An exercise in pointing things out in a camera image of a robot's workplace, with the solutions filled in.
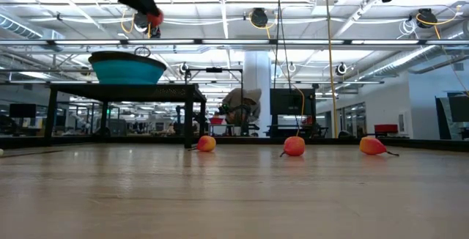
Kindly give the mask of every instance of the yellow cable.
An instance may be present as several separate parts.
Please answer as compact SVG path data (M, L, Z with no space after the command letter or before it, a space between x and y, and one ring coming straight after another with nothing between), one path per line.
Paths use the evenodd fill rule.
M325 1L328 11L328 39L329 39L329 74L330 74L330 87L332 89L332 106L334 117L334 138L337 138L337 110L336 110L336 87L334 86L334 77L332 73L332 34L330 31L330 10L329 0Z
M440 40L441 39L441 36L440 36L440 33L438 31L438 28L435 26L435 31L437 32L437 37L438 39ZM446 52L446 49L444 46L441 46L441 48L443 49L443 52L445 53L446 57L448 59L450 59L450 56L448 55L448 53ZM456 73L456 70L454 70L454 65L451 64L451 69L453 70L453 73L454 75L456 76L457 80L459 81L459 83L461 84L462 88L464 89L464 91L466 92L466 96L469 97L469 91L468 89L466 88L466 86L464 86L464 83L461 81L461 78L457 75Z
M265 30L267 31L267 37L270 39L270 33L269 33L269 28L265 28ZM300 116L300 119L303 118L303 114L305 113L305 95L304 93L301 91L301 89L298 89L294 84L292 84L292 81L290 81L290 76L285 74L285 71L281 68L281 65L278 64L278 60L276 61L276 64L278 65L278 67L280 68L281 72L284 74L285 77L288 78L288 82L297 90L299 91L299 93L301 94L301 97L302 97L302 104L301 104L301 116ZM298 126L298 130L296 131L296 136L300 135L300 126Z
M421 13L417 14L416 19L417 19L417 21L422 22L422 23L425 23L425 24L430 25L430 26L439 26L439 25L442 25L442 24L445 24L445 23L449 23L449 22L453 21L454 19L456 19L456 17L457 17L457 12L458 12L458 11L459 11L459 8L456 8L456 13L454 13L453 18L451 18L451 19L449 19L449 20L447 20L447 21L444 21L444 22L439 22L439 23L430 23L430 22L426 22L426 21L421 20L421 19L419 18L419 16L421 15Z
M251 21L251 16L252 16L252 12L249 13L249 23L251 23L252 26L254 26L255 28L257 29L269 29L270 27L274 26L276 24L276 21L277 21L277 18L278 18L278 15L276 15L276 20L269 26L264 26L264 27L258 27L256 25L254 25Z
M126 32L127 34L130 34L130 33L132 32L132 30L133 30L133 22L134 22L134 20L135 20L135 13L133 13L133 15L132 15L132 26L130 27L130 30L127 30L127 29L124 27L124 17L125 17L125 12L126 12L126 11L127 11L127 10L125 10L125 11L122 13L122 21L120 22L120 27L122 27L122 30L123 30L124 32Z

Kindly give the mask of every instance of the white pillar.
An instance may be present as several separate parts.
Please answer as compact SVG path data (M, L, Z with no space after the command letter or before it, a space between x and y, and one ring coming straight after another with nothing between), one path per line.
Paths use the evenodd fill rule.
M267 51L246 51L244 53L244 89L261 89L261 114L257 125L259 137L266 137L265 133L270 125L270 57Z

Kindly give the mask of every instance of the ceiling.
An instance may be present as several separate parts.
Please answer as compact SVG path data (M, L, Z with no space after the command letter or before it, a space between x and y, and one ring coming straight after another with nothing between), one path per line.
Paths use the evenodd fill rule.
M282 17L284 22L284 37L287 39L327 39L328 23L326 21L327 9L325 0L281 0ZM264 29L254 28L249 20L243 20L253 8L265 8L270 23L274 26L269 29L272 38L276 37L277 26L275 13L277 11L277 0L225 0L223 6L221 0L155 0L158 7L163 10L165 22L160 26L162 38L254 38L265 39L267 32ZM467 0L393 0L389 3L372 0L333 0L330 1L331 34L335 39L434 39L434 29L416 28L409 35L402 33L402 24L415 15L419 8L430 8L436 14L439 21L446 21L455 16L456 7L459 13L450 23L440 27L442 33L445 29L461 23L469 14ZM226 9L226 22L223 20L224 7ZM141 39L146 38L135 29L126 33L121 26L121 18L125 19L123 27L131 29L131 18L133 11L121 5L117 0L0 0L0 14L7 12L19 17L25 24L32 27L53 29L64 36L65 39ZM354 16L356 12L360 15L355 17L354 22L344 27L345 22ZM100 25L98 28L89 18ZM21 38L11 32L0 29L0 38ZM152 56L158 60L165 61L172 69L166 71L165 79L176 79L178 67L187 62L194 67L221 66L241 68L244 62L244 51L246 48L210 49L205 52L191 51L191 48L179 46L182 52L174 54L159 50ZM377 64L380 60L394 55L398 51L389 48L373 50L359 50L359 48L333 49L333 65L344 62L356 69L366 69ZM293 73L294 79L329 79L329 53L325 50L306 50L287 48L289 62L297 65ZM52 66L53 56L47 54L32 54L32 58L40 61L43 65L39 68ZM56 60L63 62L63 68L80 68L89 66L89 54L86 52L79 55L60 54ZM278 54L282 63L285 52ZM32 64L23 62L23 67L31 67ZM18 78L34 78L19 75ZM94 76L82 76L77 73L68 73L61 76L63 79L92 80ZM230 79L228 73L213 74L201 73L198 78L214 78L218 80ZM222 89L229 89L236 84L220 84ZM211 89L210 86L202 85L202 89Z

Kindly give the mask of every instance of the teal bowl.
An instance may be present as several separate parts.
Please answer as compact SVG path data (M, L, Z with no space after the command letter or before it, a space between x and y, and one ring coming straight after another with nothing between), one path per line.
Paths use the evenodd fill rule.
M100 84L157 84L165 64L134 54L102 51L88 59Z

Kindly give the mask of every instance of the black table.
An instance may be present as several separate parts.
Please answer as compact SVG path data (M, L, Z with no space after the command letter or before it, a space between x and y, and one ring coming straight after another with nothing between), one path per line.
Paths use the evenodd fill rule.
M110 102L179 102L185 103L184 147L193 144L192 113L193 103L201 103L200 112L205 113L207 99L196 84L161 84L161 85L108 85L108 84L53 84L49 98L48 118L45 124L45 138L51 140L57 108L57 93L64 92L103 102L101 128L106 127L107 109ZM204 125L200 126L200 136L204 135Z

